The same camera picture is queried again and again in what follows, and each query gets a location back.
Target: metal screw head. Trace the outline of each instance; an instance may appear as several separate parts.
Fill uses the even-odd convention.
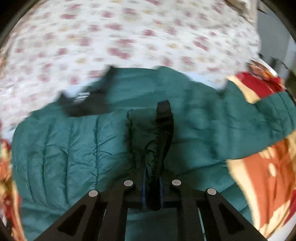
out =
[[[207,192],[210,194],[210,195],[215,195],[217,193],[217,191],[214,189],[214,188],[209,188],[207,190]]]
[[[98,191],[96,191],[96,190],[91,190],[90,192],[89,192],[89,196],[90,197],[95,197],[95,196],[97,196],[98,195]]]
[[[133,181],[131,181],[131,180],[126,180],[123,184],[124,184],[125,186],[129,187],[129,186],[133,185]]]
[[[173,181],[172,181],[172,184],[173,184],[174,186],[180,186],[180,185],[181,185],[181,181],[180,181],[180,180],[173,180]]]

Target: bed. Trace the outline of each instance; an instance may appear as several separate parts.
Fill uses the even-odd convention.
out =
[[[256,6],[247,0],[41,0],[0,50],[2,130],[14,129],[61,90],[101,77],[109,65],[163,65],[222,88],[226,76],[258,58]],[[291,230],[295,219],[282,229]]]

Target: orange fabric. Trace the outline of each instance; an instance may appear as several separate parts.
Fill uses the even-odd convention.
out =
[[[0,160],[0,207],[7,220],[7,228],[16,241],[25,241],[20,220],[20,197],[15,182],[12,180],[10,146],[1,140]]]
[[[256,193],[262,228],[269,223],[273,213],[290,200],[295,187],[288,141],[282,140],[265,153],[256,153],[243,160]]]
[[[242,91],[246,101],[256,103],[262,97],[255,83],[237,76],[228,79]],[[274,94],[270,88],[266,93]],[[254,226],[269,238],[295,213],[296,131],[259,153],[239,160],[227,160],[230,175],[244,193]]]

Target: pink flower pattern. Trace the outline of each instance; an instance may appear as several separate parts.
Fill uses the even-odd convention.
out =
[[[224,0],[172,1],[40,0],[0,50],[3,127],[111,64],[224,78],[257,57],[256,28]]]

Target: teal puffer jacket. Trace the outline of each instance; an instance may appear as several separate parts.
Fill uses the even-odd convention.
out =
[[[100,81],[89,89],[96,88]],[[156,106],[164,100],[175,123],[166,167],[193,188],[217,189],[252,221],[225,160],[249,156],[289,135],[296,120],[289,96],[277,93],[250,104],[232,82],[217,91],[166,67],[117,69],[106,96],[110,113],[68,117],[51,103],[17,127],[13,178],[29,241],[87,191],[125,180],[144,155],[153,174],[156,146],[148,143],[156,139]],[[126,240],[177,240],[174,215],[174,210],[129,213]]]

